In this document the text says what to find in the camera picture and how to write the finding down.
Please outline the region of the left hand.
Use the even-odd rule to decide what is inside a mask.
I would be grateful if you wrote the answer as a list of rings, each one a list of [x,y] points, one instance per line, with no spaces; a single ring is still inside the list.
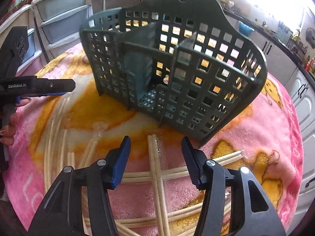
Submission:
[[[1,128],[1,143],[5,146],[12,146],[14,144],[14,136],[17,132],[17,123],[19,121],[19,114],[15,111],[10,116],[10,122]]]

